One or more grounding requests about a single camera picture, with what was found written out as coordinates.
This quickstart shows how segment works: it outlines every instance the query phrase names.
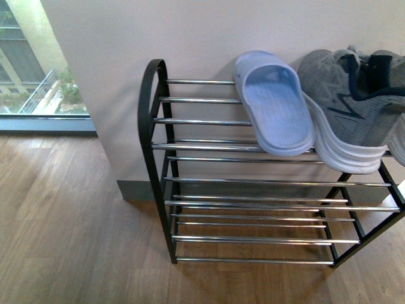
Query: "sneaker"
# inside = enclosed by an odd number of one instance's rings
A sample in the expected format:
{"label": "sneaker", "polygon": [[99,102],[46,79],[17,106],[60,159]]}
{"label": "sneaker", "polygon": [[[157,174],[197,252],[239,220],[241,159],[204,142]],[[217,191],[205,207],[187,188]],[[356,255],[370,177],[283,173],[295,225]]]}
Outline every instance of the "sneaker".
{"label": "sneaker", "polygon": [[[386,50],[374,52],[372,56],[390,56],[392,59],[387,73],[389,87],[405,88],[405,56]],[[395,129],[391,132],[388,147],[397,162],[405,166],[405,114],[401,115]]]}
{"label": "sneaker", "polygon": [[290,66],[274,54],[244,53],[235,62],[235,85],[263,150],[293,156],[312,147],[314,127]]}
{"label": "sneaker", "polygon": [[297,73],[322,161],[341,172],[369,174],[380,166],[405,92],[381,88],[369,94],[358,85],[360,67],[354,51],[317,50],[304,57]]}

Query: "balcony railing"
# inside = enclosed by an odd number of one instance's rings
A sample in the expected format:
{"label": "balcony railing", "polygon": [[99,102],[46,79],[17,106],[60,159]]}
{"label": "balcony railing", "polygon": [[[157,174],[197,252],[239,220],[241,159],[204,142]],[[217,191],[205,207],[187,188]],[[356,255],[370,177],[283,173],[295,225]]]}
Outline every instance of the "balcony railing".
{"label": "balcony railing", "polygon": [[54,69],[52,69],[23,104],[23,106],[18,110],[17,114],[31,114],[34,112],[41,100],[58,80],[58,74]]}

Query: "metal shoe rack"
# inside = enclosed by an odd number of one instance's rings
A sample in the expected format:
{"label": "metal shoe rack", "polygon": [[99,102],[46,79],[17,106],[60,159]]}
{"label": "metal shoe rack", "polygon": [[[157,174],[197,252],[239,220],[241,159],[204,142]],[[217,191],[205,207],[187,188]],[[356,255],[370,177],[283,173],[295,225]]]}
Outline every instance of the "metal shoe rack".
{"label": "metal shoe rack", "polygon": [[[271,155],[267,155],[267,158],[258,157],[259,153],[264,152],[254,141],[177,138],[174,125],[178,124],[223,127],[251,124],[248,121],[173,118],[173,103],[188,103],[192,106],[196,103],[229,106],[240,104],[237,99],[171,97],[169,85],[174,84],[232,86],[234,83],[168,79],[163,60],[152,60],[144,73],[138,109],[139,138],[172,263],[307,263],[335,268],[405,215],[405,200],[383,162],[379,169],[382,177],[380,183],[348,182],[351,174],[347,173],[342,173],[337,182],[181,176],[181,162],[206,162],[211,165],[260,163],[269,166],[269,170],[272,170],[271,166],[275,163],[278,166],[280,163],[290,166],[303,163],[323,164],[316,160],[275,160],[271,159]],[[152,142],[158,125],[165,126],[165,142]],[[156,150],[163,150],[165,154],[161,170],[158,170],[154,154]],[[212,157],[213,152],[232,152],[240,157]],[[305,154],[314,155],[316,151],[311,149]],[[251,189],[263,186],[267,189],[283,186],[310,187],[326,189],[327,194],[320,198],[267,197],[261,194],[190,195],[183,191],[190,184],[210,185],[213,189],[229,185],[235,188],[248,185]],[[376,206],[355,202],[349,195],[348,189],[351,187],[361,187],[364,191],[371,187],[384,187],[387,194],[392,195],[395,205]],[[364,214],[366,217],[377,214],[380,218],[384,215],[384,218],[375,226],[365,229],[362,226]],[[347,229],[351,229],[352,233],[345,233]],[[269,257],[269,254],[274,254],[275,257]]]}

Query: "shoe sole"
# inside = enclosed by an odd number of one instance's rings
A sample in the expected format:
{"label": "shoe sole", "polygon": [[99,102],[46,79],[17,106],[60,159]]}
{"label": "shoe sole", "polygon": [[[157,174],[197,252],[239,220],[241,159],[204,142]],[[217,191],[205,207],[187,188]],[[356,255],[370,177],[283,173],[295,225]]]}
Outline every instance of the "shoe sole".
{"label": "shoe sole", "polygon": [[341,141],[333,133],[322,109],[303,94],[314,123],[315,149],[321,160],[334,170],[350,174],[370,174],[378,170],[387,146],[364,147]]}

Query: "slide sandal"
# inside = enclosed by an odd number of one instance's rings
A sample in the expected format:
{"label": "slide sandal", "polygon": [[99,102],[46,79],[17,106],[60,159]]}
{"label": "slide sandal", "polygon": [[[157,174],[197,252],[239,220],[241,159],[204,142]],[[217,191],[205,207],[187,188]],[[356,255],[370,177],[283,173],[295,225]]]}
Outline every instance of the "slide sandal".
{"label": "slide sandal", "polygon": [[312,147],[313,123],[290,66],[264,51],[244,53],[235,62],[235,85],[263,150],[294,156]]}

